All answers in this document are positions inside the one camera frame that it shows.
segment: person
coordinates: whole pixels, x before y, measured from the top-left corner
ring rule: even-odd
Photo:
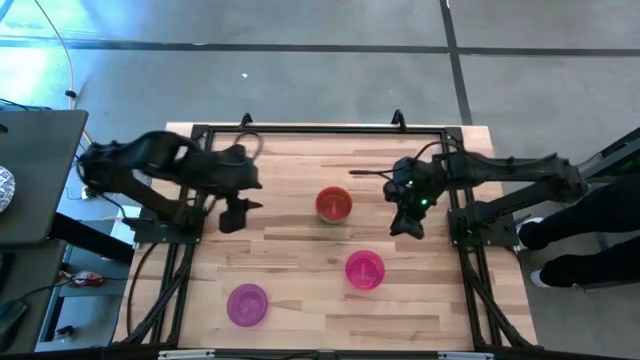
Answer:
[[[621,233],[640,229],[640,173],[595,189],[575,205],[546,218],[534,218],[518,229],[524,249],[589,232]],[[571,287],[608,281],[640,281],[640,236],[593,255],[562,255],[531,274],[539,287]]]

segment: wooden table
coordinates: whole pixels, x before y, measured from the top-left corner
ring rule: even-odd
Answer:
[[[189,136],[193,124],[169,123],[167,130]],[[467,149],[493,156],[487,127],[462,128]],[[219,133],[214,149],[229,146],[236,134]],[[377,176],[350,176],[350,169],[384,170],[400,157],[413,156],[431,135],[264,134],[256,164],[263,190],[243,195],[264,204],[251,210],[245,230],[217,229],[222,206],[207,219],[196,247],[179,346],[244,349],[470,350],[471,333],[460,261],[451,245],[445,194],[423,221],[425,238],[390,237],[395,205],[384,201]],[[252,140],[247,140],[251,150]],[[423,158],[439,152],[429,148]],[[354,200],[344,225],[320,222],[316,194],[327,186],[347,189]],[[178,186],[154,181],[153,188],[177,198]],[[502,194],[499,183],[474,189],[478,200]],[[168,245],[158,245],[141,271],[133,296],[134,326],[156,300]],[[136,252],[131,274],[144,252]],[[344,266],[351,253],[369,249],[387,269],[376,289],[353,288]],[[503,248],[487,248],[496,302],[522,335],[535,343],[527,296],[516,257]],[[231,291],[256,283],[269,297],[263,321],[252,328],[234,325],[226,314]],[[125,337],[126,299],[114,340]],[[168,334],[172,305],[165,318]],[[486,311],[479,306],[489,339]]]

